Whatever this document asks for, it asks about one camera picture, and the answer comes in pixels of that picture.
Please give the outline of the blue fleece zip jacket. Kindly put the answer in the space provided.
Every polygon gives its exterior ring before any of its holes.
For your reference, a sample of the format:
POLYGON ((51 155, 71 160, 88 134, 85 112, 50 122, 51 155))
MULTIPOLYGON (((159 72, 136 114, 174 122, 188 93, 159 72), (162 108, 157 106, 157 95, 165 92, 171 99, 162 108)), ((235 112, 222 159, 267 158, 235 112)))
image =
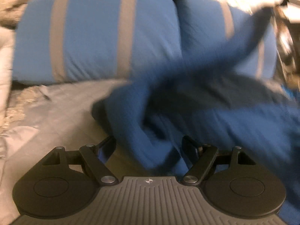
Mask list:
POLYGON ((182 177, 201 144, 244 147, 284 183, 280 217, 299 224, 299 102, 234 71, 262 39, 272 13, 261 8, 218 46, 149 67, 95 102, 91 114, 157 176, 182 177))

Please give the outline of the grey quilted bedspread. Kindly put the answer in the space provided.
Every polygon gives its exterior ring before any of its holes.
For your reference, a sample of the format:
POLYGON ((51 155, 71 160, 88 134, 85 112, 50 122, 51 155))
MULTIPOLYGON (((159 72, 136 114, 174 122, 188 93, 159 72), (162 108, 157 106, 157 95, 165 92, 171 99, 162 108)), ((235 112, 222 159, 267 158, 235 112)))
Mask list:
POLYGON ((87 81, 36 89, 38 97, 24 106, 24 119, 12 123, 1 137, 6 148, 1 157, 1 224, 19 216, 12 199, 14 184, 49 151, 56 146, 77 150, 107 137, 91 116, 92 104, 124 83, 87 81))

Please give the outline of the left blue striped pillow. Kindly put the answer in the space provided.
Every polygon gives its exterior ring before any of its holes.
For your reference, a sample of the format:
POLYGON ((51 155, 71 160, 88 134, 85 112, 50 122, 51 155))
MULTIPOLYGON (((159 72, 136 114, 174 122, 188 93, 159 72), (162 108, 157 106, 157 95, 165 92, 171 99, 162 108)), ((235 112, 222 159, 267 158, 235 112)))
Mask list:
POLYGON ((16 30, 12 78, 127 78, 181 55, 172 0, 31 0, 16 30))

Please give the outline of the blue striped pillow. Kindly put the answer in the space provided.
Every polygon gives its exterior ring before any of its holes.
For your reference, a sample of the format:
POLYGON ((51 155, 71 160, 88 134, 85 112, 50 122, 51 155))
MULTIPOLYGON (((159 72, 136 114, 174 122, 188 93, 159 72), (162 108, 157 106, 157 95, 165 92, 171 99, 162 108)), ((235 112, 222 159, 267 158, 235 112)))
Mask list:
MULTIPOLYGON (((229 39, 250 14, 217 0, 177 0, 183 54, 214 47, 229 39)), ((277 63, 277 46, 270 24, 256 49, 236 71, 250 77, 271 79, 277 63)))
POLYGON ((181 55, 172 0, 31 0, 16 30, 12 78, 127 78, 181 55))

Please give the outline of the right blue striped pillow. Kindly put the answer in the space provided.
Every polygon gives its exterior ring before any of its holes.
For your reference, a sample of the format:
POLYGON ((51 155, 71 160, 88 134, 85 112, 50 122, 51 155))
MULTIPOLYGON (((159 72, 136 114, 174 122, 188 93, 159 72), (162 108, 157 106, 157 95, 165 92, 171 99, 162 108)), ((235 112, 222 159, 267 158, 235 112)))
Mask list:
MULTIPOLYGON (((183 54, 214 47, 229 39, 250 14, 217 0, 177 0, 183 54)), ((236 71, 250 77, 271 79, 277 63, 277 46, 270 24, 256 49, 236 71)))

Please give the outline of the white puffy comforter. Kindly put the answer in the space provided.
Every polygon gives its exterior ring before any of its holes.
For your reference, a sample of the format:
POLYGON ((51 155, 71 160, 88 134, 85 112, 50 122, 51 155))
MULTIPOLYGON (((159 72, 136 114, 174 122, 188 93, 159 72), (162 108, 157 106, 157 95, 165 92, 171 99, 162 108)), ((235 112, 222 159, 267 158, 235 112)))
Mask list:
POLYGON ((14 31, 1 27, 1 59, 0 59, 0 101, 1 101, 1 125, 6 116, 7 102, 12 84, 12 61, 14 53, 14 31))

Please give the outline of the dark clutter pile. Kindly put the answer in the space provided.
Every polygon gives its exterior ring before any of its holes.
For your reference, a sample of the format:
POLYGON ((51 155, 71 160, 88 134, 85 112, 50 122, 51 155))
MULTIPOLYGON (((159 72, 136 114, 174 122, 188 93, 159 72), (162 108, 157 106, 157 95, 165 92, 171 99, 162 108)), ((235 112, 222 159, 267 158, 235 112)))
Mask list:
POLYGON ((278 62, 274 78, 299 90, 299 0, 282 0, 274 7, 278 62))

